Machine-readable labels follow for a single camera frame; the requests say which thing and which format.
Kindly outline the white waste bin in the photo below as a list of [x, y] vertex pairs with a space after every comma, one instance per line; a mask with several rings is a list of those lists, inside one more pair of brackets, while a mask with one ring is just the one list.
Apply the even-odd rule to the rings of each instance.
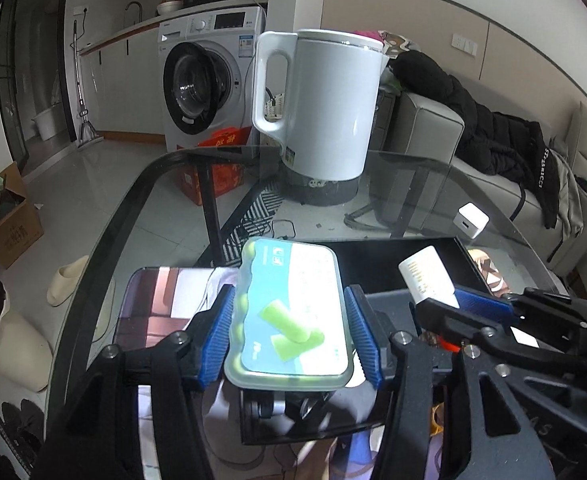
[[52, 106], [32, 118], [42, 141], [50, 140], [58, 133], [57, 108]]

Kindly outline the red gift box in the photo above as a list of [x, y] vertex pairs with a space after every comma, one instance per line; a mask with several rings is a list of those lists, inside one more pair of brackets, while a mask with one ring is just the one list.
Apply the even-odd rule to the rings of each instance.
[[[208, 139], [197, 144], [198, 148], [228, 148], [246, 145], [250, 127], [223, 128], [214, 131]], [[179, 171], [180, 187], [183, 194], [197, 206], [202, 206], [202, 187], [197, 168], [187, 165]], [[244, 183], [244, 170], [238, 164], [215, 164], [211, 166], [214, 196], [231, 192]]]

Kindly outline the white tape roll dispenser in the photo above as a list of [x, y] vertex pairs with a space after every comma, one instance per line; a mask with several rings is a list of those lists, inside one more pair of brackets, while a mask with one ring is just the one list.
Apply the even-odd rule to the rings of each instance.
[[333, 396], [332, 392], [242, 390], [240, 393], [243, 408], [251, 419], [287, 416], [294, 422], [308, 419]]

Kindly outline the white front load washing machine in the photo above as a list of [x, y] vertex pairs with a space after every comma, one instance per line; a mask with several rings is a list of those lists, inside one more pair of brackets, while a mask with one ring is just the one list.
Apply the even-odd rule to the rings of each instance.
[[168, 151], [194, 148], [221, 129], [251, 125], [256, 40], [265, 24], [266, 9], [251, 4], [182, 15], [159, 25]]

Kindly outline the black open storage box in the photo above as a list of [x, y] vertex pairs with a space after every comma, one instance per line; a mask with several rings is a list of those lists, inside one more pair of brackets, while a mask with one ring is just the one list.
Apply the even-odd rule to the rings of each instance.
[[246, 445], [341, 437], [382, 425], [397, 388], [391, 338], [417, 341], [400, 271], [435, 257], [452, 295], [489, 287], [452, 237], [330, 242], [253, 238], [225, 308], [224, 377]]

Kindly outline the white glue tube red cap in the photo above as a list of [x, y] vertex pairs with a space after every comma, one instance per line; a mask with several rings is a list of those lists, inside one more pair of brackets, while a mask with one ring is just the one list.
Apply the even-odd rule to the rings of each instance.
[[428, 246], [397, 266], [415, 306], [427, 299], [459, 308], [455, 287], [435, 247]]

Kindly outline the white wall socket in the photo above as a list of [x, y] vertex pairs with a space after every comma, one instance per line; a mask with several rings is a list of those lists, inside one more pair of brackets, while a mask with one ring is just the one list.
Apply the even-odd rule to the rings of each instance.
[[451, 46], [456, 50], [460, 50], [461, 52], [473, 56], [474, 58], [476, 58], [478, 53], [478, 44], [475, 41], [458, 34], [452, 35]]

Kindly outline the white electric kettle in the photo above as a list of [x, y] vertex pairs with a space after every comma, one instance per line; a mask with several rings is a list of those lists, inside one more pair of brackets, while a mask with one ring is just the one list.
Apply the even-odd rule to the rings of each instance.
[[[328, 29], [263, 32], [256, 43], [252, 125], [276, 141], [284, 165], [303, 177], [350, 181], [364, 169], [383, 43]], [[286, 60], [282, 117], [266, 119], [266, 75]]]

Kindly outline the green plastic blister pack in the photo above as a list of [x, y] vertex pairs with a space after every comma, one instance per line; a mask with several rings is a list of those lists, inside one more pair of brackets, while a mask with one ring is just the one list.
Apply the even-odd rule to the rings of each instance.
[[235, 286], [226, 378], [238, 388], [323, 392], [348, 385], [353, 344], [336, 254], [252, 237]]

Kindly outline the cardboard box on floor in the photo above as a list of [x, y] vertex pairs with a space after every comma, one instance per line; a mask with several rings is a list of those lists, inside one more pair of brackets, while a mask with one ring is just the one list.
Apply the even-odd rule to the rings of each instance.
[[43, 234], [36, 206], [12, 162], [0, 171], [0, 266], [9, 269]]

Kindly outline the white bowl on counter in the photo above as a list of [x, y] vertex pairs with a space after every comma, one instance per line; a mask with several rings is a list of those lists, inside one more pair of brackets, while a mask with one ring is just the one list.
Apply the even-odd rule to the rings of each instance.
[[181, 0], [164, 1], [158, 4], [156, 12], [158, 15], [169, 14], [182, 9]]

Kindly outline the white power adapter cube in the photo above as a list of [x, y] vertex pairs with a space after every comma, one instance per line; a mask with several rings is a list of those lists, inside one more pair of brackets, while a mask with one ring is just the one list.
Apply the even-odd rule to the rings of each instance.
[[474, 240], [489, 223], [489, 216], [474, 203], [467, 203], [458, 209], [453, 223], [466, 236]]

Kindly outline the beige slipper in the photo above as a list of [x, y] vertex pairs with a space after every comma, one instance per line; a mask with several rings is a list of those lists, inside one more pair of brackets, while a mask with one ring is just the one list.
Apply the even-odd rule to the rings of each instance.
[[59, 307], [71, 297], [87, 264], [88, 255], [84, 255], [56, 270], [46, 292], [46, 301], [51, 307]]

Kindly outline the grey sofa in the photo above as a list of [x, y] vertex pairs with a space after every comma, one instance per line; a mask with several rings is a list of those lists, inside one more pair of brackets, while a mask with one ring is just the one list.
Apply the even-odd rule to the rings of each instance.
[[393, 118], [383, 149], [412, 157], [442, 162], [464, 174], [464, 182], [478, 188], [476, 205], [486, 214], [501, 211], [506, 218], [497, 226], [509, 224], [517, 230], [516, 240], [528, 244], [551, 272], [566, 276], [587, 257], [587, 194], [580, 193], [583, 230], [577, 237], [563, 236], [563, 226], [548, 230], [543, 226], [542, 208], [528, 191], [501, 176], [488, 176], [454, 156], [454, 144], [463, 132], [458, 114], [441, 103], [404, 93], [395, 104]]

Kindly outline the black puffer jacket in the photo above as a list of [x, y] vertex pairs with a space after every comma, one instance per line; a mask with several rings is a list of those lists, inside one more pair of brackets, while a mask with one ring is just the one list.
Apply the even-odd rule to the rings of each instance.
[[455, 156], [488, 176], [501, 176], [534, 195], [543, 226], [555, 228], [559, 215], [558, 162], [538, 122], [493, 112], [477, 102], [455, 76], [428, 55], [400, 53], [389, 68], [403, 90], [441, 103], [464, 122]]

